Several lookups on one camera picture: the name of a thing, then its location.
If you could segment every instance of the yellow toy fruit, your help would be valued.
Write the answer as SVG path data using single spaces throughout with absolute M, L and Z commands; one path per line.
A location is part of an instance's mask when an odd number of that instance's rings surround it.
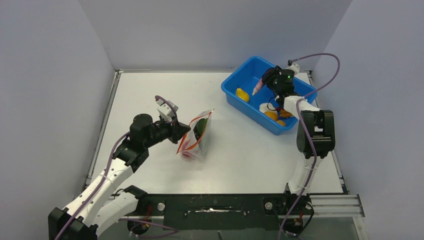
M 278 120 L 278 121 L 276 121 L 276 123 L 278 123 L 279 125 L 281 125 L 283 127 L 286 126 L 286 123 L 283 120 Z
M 270 119 L 277 121 L 278 120 L 278 115 L 275 112 L 272 111 L 266 111 L 264 112 L 265 115 L 267 115 Z
M 245 101 L 246 103 L 249 102 L 249 94 L 243 91 L 243 89 L 241 89 L 240 87 L 235 90 L 235 95 L 241 98 L 241 100 Z

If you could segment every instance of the orange toy fruit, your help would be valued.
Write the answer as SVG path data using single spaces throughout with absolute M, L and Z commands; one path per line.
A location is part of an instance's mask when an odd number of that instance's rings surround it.
M 281 126 L 283 126 L 283 127 L 285 127 L 286 126 L 286 123 L 283 121 L 283 120 L 278 120 L 278 121 L 276 121 L 279 125 L 281 125 Z
M 274 121 L 277 121 L 277 120 L 278 120 L 278 115 L 277 115 L 275 112 L 272 112 L 272 111 L 266 111 L 266 112 L 264 112 L 263 114 L 267 115 L 267 116 L 268 116 L 268 118 L 270 118 L 270 119 L 272 119 L 272 120 L 274 120 Z
M 290 118 L 290 117 L 293 117 L 293 115 L 292 115 L 290 112 L 288 112 L 288 111 L 286 111 L 286 110 L 284 110 L 284 109 L 281 109 L 281 110 L 279 111 L 279 116 L 280 116 L 280 117 L 282 117 L 282 118 Z

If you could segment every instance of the screw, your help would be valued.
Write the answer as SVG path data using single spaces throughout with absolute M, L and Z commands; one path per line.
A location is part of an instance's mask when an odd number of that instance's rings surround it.
M 270 202 L 265 203 L 265 209 L 266 210 L 272 210 L 273 209 L 273 204 Z
M 165 204 L 163 202 L 159 202 L 157 204 L 157 210 L 163 211 L 165 209 Z

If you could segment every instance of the pink marker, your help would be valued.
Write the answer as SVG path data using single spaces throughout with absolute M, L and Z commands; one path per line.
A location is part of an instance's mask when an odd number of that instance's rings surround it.
M 259 90 L 261 90 L 262 86 L 264 86 L 264 83 L 262 82 L 262 78 L 260 78 L 259 81 L 257 82 L 256 86 L 254 86 L 254 88 L 253 88 L 252 96 L 255 95 L 257 92 L 259 92 Z

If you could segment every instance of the metal frame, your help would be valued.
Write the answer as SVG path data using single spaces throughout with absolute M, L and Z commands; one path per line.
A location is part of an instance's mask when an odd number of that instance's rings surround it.
M 355 223 L 358 223 L 358 229 L 365 230 L 363 217 L 364 209 L 362 208 L 361 200 L 358 194 L 323 194 L 310 195 L 310 200 L 315 211 L 314 218 L 353 218 Z M 142 219 L 143 215 L 132 215 L 127 218 Z M 297 215 L 291 215 L 289 218 L 298 218 Z M 163 219 L 163 215 L 152 215 L 152 219 Z
M 85 186 L 88 186 L 92 180 L 94 168 L 97 162 L 97 157 L 100 150 L 100 145 L 102 144 L 103 136 L 105 133 L 106 125 L 108 123 L 108 118 L 111 112 L 112 104 L 114 102 L 115 94 L 118 88 L 120 77 L 122 73 L 216 73 L 216 72 L 228 72 L 231 73 L 235 70 L 235 67 L 226 67 L 226 68 L 213 68 L 207 70 L 199 69 L 189 69 L 189 70 L 164 70 L 164 69 L 139 69 L 139 70 L 116 70 L 107 107 L 104 113 L 103 121 L 100 128 L 99 138 L 97 140 L 95 152 L 93 154 L 92 162 L 89 168 L 88 177 L 85 183 Z M 313 78 L 311 71 L 306 71 L 308 74 L 309 82 L 313 85 Z M 315 99 L 316 106 L 319 107 L 318 98 Z M 336 152 L 333 150 L 331 152 L 334 164 L 337 169 L 337 173 L 340 179 L 340 183 L 343 187 L 345 194 L 317 194 L 310 195 L 312 205 L 314 206 L 315 215 L 314 218 L 353 218 L 355 228 L 360 240 L 367 240 L 367 232 L 364 224 L 363 217 L 365 216 L 364 210 L 362 208 L 361 200 L 359 195 L 349 195 L 347 194 L 347 188 L 343 179 L 343 174 L 340 169 L 340 164 L 337 159 Z M 129 216 L 128 218 L 143 218 L 144 216 Z M 152 216 L 152 219 L 163 219 L 164 216 Z

